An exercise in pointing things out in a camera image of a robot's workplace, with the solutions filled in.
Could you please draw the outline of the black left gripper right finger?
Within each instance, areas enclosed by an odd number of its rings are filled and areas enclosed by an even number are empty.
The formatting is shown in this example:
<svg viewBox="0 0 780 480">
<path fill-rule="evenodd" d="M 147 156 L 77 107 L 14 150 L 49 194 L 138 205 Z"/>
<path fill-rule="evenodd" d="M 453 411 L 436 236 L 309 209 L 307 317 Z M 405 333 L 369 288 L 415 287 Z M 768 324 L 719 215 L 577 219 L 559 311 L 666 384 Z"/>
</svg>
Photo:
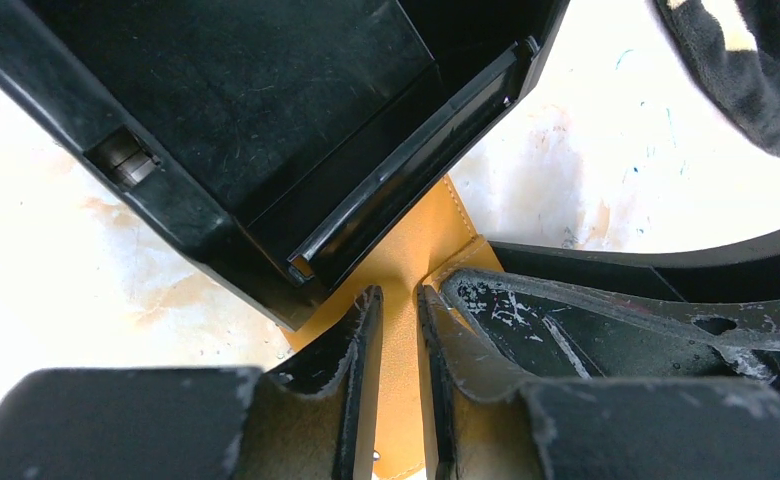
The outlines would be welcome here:
<svg viewBox="0 0 780 480">
<path fill-rule="evenodd" d="M 780 479 L 780 396 L 748 380 L 535 376 L 417 292 L 431 479 Z"/>
</svg>

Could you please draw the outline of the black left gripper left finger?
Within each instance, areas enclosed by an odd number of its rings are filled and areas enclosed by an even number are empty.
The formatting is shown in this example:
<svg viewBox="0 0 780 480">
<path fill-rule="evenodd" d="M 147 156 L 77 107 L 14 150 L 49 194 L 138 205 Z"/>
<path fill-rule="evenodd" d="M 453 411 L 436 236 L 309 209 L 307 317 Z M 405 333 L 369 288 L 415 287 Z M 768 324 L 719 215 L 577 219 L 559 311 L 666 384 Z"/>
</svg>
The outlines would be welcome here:
<svg viewBox="0 0 780 480">
<path fill-rule="evenodd" d="M 44 369 L 0 403 L 0 479 L 368 479 L 383 293 L 271 370 Z"/>
</svg>

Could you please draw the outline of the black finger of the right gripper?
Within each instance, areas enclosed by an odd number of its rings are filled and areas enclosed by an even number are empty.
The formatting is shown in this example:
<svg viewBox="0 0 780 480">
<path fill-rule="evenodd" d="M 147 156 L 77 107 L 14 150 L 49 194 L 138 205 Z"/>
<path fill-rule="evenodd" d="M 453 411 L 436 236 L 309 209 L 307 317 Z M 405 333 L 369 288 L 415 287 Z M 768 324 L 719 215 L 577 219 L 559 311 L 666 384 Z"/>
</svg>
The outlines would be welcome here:
<svg viewBox="0 0 780 480">
<path fill-rule="evenodd" d="M 538 376 L 738 376 L 780 393 L 780 299 L 686 303 L 477 269 L 452 273 L 440 293 Z"/>
<path fill-rule="evenodd" d="M 658 300 L 780 300 L 780 230 L 697 251 L 637 254 L 493 242 L 504 271 Z"/>
</svg>

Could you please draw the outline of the black plastic card box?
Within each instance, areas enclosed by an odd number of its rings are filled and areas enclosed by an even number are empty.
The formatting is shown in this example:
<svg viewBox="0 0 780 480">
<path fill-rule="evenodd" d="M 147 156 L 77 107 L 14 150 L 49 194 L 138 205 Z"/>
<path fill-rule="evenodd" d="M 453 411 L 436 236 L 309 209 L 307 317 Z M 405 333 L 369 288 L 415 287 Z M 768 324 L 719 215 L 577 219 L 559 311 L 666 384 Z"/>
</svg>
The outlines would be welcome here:
<svg viewBox="0 0 780 480">
<path fill-rule="evenodd" d="M 0 88 L 300 329 L 529 91 L 564 1 L 0 1 Z"/>
</svg>

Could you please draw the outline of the black flower-pattern blanket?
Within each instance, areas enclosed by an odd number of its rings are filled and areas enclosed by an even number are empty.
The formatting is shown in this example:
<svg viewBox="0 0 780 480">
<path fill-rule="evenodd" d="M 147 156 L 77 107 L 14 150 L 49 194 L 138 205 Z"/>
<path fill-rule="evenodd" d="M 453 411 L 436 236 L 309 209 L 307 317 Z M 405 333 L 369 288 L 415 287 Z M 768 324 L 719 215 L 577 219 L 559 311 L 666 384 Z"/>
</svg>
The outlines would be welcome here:
<svg viewBox="0 0 780 480">
<path fill-rule="evenodd" d="M 657 1 L 693 80 L 754 145 L 780 157 L 780 1 Z"/>
</svg>

